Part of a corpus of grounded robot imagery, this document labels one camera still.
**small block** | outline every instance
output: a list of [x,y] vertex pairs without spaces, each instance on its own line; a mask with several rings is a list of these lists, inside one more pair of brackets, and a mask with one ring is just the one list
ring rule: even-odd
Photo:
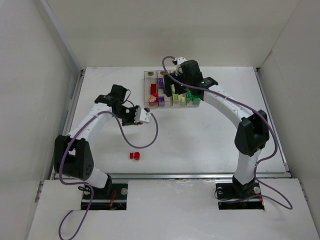
[[193,101],[199,101],[200,100],[200,98],[195,96],[195,95],[192,95],[192,99],[193,99]]
[[151,87],[150,87],[150,94],[152,95],[152,94],[155,94],[155,93],[157,93],[157,84],[152,83]]
[[164,88],[164,79],[158,78],[158,88],[163,89]]
[[165,96],[159,96],[159,107],[165,107]]
[[179,101],[179,95],[178,94],[173,93],[172,94],[172,98],[173,98],[174,102]]
[[140,159],[140,152],[135,152],[134,153],[134,159],[139,160]]

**purple block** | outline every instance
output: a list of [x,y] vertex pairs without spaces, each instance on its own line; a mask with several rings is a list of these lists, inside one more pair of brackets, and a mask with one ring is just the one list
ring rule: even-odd
[[159,96],[159,107],[164,107],[165,106],[165,97],[164,96]]
[[164,88],[164,79],[158,78],[158,88],[163,89]]

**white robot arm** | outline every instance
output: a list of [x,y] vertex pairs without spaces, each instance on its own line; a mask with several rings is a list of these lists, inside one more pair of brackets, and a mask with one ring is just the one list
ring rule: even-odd
[[[224,98],[208,91],[188,89],[173,81],[169,75],[164,76],[164,93],[168,97],[171,94],[171,85],[174,85],[176,94],[191,91],[193,95],[218,109],[237,128],[234,143],[239,150],[239,157],[232,182],[233,187],[239,193],[239,198],[245,198],[248,192],[253,189],[255,184],[254,169],[261,150],[269,140],[267,125],[251,110],[228,101],[227,98],[232,99],[232,97],[211,77],[203,78],[196,61],[177,57],[172,62],[176,65],[176,71],[170,75],[180,83],[209,89],[226,96]],[[263,110],[258,112],[267,120],[267,114]]]
[[126,92],[127,89],[124,87],[113,85],[108,95],[100,95],[94,101],[95,104],[89,114],[75,129],[66,136],[59,135],[56,138],[54,142],[54,169],[57,173],[68,143],[83,126],[96,116],[76,137],[71,147],[73,151],[69,152],[65,159],[62,174],[80,179],[98,189],[109,188],[111,178],[95,167],[89,143],[93,143],[101,128],[112,119],[113,115],[98,113],[113,113],[119,119],[122,119],[123,126],[141,125],[142,123],[149,123],[151,120],[151,112],[148,108],[143,109],[137,105],[133,107],[123,106]]

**white table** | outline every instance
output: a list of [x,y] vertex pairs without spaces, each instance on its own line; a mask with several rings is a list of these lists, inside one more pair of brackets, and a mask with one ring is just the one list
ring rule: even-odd
[[[88,67],[79,94],[72,129],[88,114],[100,94],[108,94],[113,84],[131,90],[130,100],[144,106],[144,71],[161,67]],[[259,110],[266,106],[252,67],[201,67],[204,77],[210,76],[235,99]],[[159,135],[154,145],[139,150],[140,161],[129,159],[137,150],[123,140],[114,119],[109,121],[90,143],[95,165],[106,173],[234,173],[238,150],[236,129],[218,110],[205,102],[198,108],[152,109]],[[127,126],[129,141],[143,146],[154,138],[155,124]],[[261,153],[266,157],[274,150],[267,142]],[[281,154],[262,163],[259,173],[283,173]]]
[[[319,240],[297,179],[265,179],[293,210],[265,200],[265,210],[219,210],[214,180],[130,180],[127,210],[90,211],[74,240]],[[274,191],[263,194],[284,203]],[[44,182],[28,240],[69,239],[84,211],[82,192],[59,180]]]

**red cube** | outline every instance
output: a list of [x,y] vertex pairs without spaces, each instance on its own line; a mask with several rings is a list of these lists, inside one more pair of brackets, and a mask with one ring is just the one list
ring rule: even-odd
[[152,83],[151,87],[150,87],[150,94],[152,95],[152,94],[155,94],[155,93],[157,93],[157,84]]
[[135,160],[140,160],[140,152],[135,152],[134,153],[134,159]]

